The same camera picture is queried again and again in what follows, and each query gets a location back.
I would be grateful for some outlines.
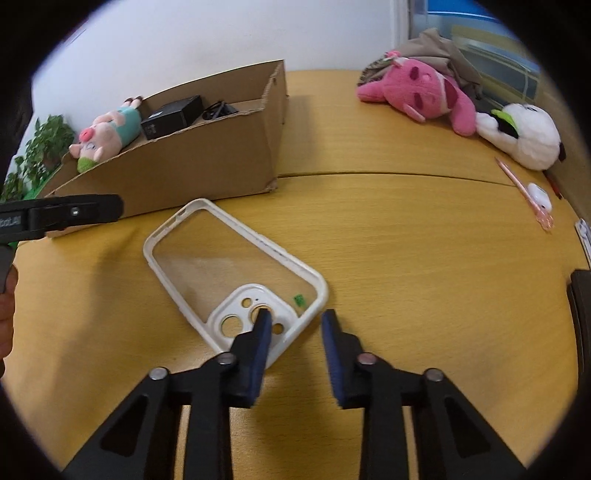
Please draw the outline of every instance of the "green sticker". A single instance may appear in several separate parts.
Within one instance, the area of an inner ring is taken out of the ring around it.
[[[295,297],[294,297],[294,302],[295,304],[300,307],[303,308],[306,306],[306,301],[304,300],[304,296],[301,293],[298,293]]]
[[[517,132],[517,125],[515,124],[515,120],[513,120],[513,117],[511,115],[509,115],[507,112],[503,112],[502,110],[491,110],[491,115],[502,118],[510,126],[515,128],[515,131]]]

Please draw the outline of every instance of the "pink pen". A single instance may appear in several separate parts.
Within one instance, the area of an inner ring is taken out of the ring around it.
[[[511,181],[515,184],[515,186],[519,189],[521,194],[527,200],[527,203],[530,204],[531,209],[534,211],[535,219],[538,220],[538,223],[542,226],[542,228],[549,232],[552,227],[554,226],[554,219],[552,216],[546,211],[544,207],[538,205],[534,199],[531,197],[527,189],[523,186],[523,184],[517,179],[513,172],[509,169],[509,167],[498,158],[495,158],[496,162],[499,164],[500,168],[506,173],[506,175],[511,179]]]

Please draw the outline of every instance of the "pink pig plush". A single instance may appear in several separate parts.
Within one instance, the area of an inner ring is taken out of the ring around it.
[[[363,102],[388,102],[410,118],[423,123],[446,113],[455,133],[469,137],[476,132],[476,108],[456,81],[419,60],[394,57],[392,68],[381,80],[357,88]]]
[[[95,118],[70,145],[70,154],[78,159],[78,172],[84,173],[99,163],[119,154],[141,132],[141,115],[137,110],[142,97],[128,98],[117,110]]]

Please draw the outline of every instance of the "wooden table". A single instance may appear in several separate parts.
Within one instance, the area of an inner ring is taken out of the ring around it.
[[[327,306],[367,350],[443,369],[528,462],[576,389],[565,292],[587,268],[576,215],[553,199],[545,233],[492,146],[357,102],[356,75],[290,73],[278,190],[217,204],[322,273]],[[171,213],[18,251],[5,386],[60,466],[151,367],[212,355],[142,256]],[[332,397],[318,320],[268,370],[257,406],[232,415],[238,479],[357,476],[362,413]]]

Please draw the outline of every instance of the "blue gripper pad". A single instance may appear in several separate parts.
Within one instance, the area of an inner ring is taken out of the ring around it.
[[[330,385],[333,389],[333,395],[339,406],[345,404],[345,388],[343,379],[345,372],[343,370],[342,360],[339,358],[336,336],[341,334],[342,330],[339,321],[336,318],[334,310],[326,310],[322,314],[322,342],[324,343],[324,352],[326,354],[326,363],[329,369]]]
[[[261,309],[256,316],[256,322],[252,332],[259,337],[256,351],[252,358],[250,369],[249,387],[246,397],[254,405],[255,400],[261,394],[262,377],[265,374],[265,365],[269,347],[271,346],[271,313],[267,309]]]

